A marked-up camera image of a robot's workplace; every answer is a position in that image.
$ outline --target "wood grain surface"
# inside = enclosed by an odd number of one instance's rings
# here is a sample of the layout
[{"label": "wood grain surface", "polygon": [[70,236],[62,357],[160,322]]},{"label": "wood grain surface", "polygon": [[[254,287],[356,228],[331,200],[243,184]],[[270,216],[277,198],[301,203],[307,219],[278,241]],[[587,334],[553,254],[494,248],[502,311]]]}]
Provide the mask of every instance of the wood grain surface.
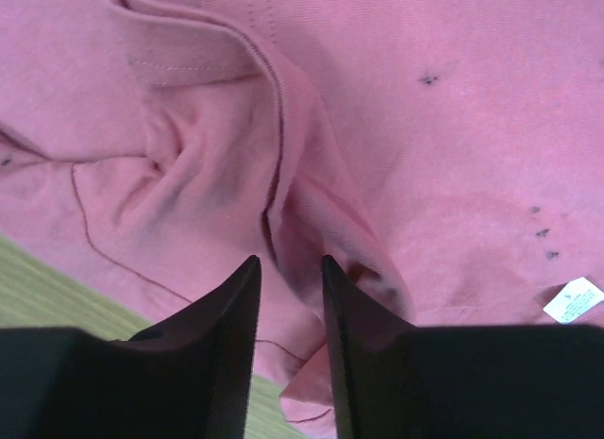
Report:
[{"label": "wood grain surface", "polygon": [[[27,326],[75,326],[105,339],[127,339],[149,323],[0,236],[0,328]],[[267,380],[252,379],[246,438],[304,437],[284,422],[279,391]]]}]

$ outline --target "care label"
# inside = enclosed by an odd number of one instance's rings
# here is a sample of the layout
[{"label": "care label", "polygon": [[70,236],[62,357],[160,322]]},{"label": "care label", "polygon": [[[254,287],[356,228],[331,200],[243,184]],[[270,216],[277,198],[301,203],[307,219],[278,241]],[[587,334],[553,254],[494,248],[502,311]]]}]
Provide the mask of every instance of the care label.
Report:
[{"label": "care label", "polygon": [[604,300],[604,293],[585,277],[566,284],[544,307],[544,312],[562,324],[568,324]]}]

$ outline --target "pink garment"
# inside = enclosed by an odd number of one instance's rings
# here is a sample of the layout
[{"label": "pink garment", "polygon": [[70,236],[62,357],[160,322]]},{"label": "pink garment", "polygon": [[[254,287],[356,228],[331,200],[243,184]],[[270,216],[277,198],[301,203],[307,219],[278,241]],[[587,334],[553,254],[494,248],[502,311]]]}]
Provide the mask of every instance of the pink garment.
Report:
[{"label": "pink garment", "polygon": [[151,321],[259,255],[255,371],[333,436],[324,254],[419,326],[604,285],[603,28],[604,0],[0,0],[0,229]]}]

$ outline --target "cloth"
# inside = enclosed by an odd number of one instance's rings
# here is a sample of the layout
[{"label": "cloth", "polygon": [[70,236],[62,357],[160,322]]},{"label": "cloth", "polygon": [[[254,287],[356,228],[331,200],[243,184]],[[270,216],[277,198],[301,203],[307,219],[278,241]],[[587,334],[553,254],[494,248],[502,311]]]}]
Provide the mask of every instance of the cloth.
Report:
[{"label": "cloth", "polygon": [[603,28],[604,0],[0,0],[0,230],[151,321],[259,255],[254,369],[333,436],[324,254],[418,326],[604,284]]}]

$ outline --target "black object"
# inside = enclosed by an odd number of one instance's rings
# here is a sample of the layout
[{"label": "black object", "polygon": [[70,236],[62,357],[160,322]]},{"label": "black object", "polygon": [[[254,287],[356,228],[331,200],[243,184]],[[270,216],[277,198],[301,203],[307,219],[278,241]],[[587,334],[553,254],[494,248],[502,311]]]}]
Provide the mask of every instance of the black object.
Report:
[{"label": "black object", "polygon": [[128,342],[0,330],[0,438],[243,438],[259,304],[250,257]]},{"label": "black object", "polygon": [[419,329],[323,275],[340,439],[604,438],[602,329]]}]

